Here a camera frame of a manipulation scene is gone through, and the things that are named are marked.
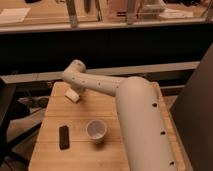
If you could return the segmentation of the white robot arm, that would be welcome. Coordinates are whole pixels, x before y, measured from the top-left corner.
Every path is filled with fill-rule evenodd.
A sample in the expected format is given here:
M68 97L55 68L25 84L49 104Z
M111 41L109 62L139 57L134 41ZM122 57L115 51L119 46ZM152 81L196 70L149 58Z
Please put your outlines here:
M79 89L91 89L115 97L116 111L130 171L178 171L158 95L145 78L101 76L86 73L80 60L73 60L62 79L71 85L71 99Z

